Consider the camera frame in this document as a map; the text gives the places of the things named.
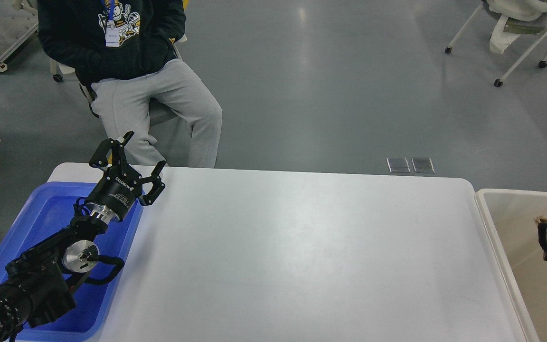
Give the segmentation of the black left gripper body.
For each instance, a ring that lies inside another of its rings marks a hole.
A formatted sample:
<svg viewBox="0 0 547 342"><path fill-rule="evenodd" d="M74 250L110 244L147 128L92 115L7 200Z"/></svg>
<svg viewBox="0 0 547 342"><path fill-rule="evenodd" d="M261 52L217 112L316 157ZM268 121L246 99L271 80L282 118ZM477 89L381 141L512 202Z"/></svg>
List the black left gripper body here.
<svg viewBox="0 0 547 342"><path fill-rule="evenodd" d="M135 184L140 178L141 174L130 165L113 165L85 199L85 205L89 209L107 207L113 212L113 220L122 222L142 194L142 186Z"/></svg>

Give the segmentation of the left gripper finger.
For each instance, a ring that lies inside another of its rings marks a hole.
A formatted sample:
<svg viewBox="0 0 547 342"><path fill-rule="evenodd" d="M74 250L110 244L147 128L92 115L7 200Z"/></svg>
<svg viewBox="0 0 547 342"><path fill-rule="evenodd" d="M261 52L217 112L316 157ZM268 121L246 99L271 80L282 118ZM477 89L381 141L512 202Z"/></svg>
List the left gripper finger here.
<svg viewBox="0 0 547 342"><path fill-rule="evenodd" d="M134 177L135 169L128 164L124 153L124 148L133 136L134 132L128 131L120 138L103 140L90 158L89 165L100 169L104 173L103 177Z"/></svg>
<svg viewBox="0 0 547 342"><path fill-rule="evenodd" d="M163 183L163 181L161 181L160 174L161 174L161 171L163 171L163 168L165 167L166 164L167 163L165 161L158 162L158 164L155 165L149 177L139 179L139 184L141 185L147 184L147 183L150 183L152 185L149 192L139 196L139 203L142 206L152 205L165 189L166 185Z"/></svg>

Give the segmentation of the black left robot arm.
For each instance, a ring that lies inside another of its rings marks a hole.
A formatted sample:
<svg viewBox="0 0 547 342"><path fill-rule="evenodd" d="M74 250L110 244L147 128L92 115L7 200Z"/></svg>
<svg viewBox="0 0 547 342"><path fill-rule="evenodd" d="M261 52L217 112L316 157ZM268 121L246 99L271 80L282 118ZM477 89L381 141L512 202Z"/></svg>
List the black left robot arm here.
<svg viewBox="0 0 547 342"><path fill-rule="evenodd" d="M153 204L165 184L160 161L143 177L128 164L124 148L134 136L103 140L89 165L104 175L87 197L76 200L69 225L22 252L6 265L7 279L0 283L0 342L13 342L25 324L52 323L76 307L80 286L106 285L124 267L117 256L100 253L95 239L111 222L122 222L139 201Z"/></svg>

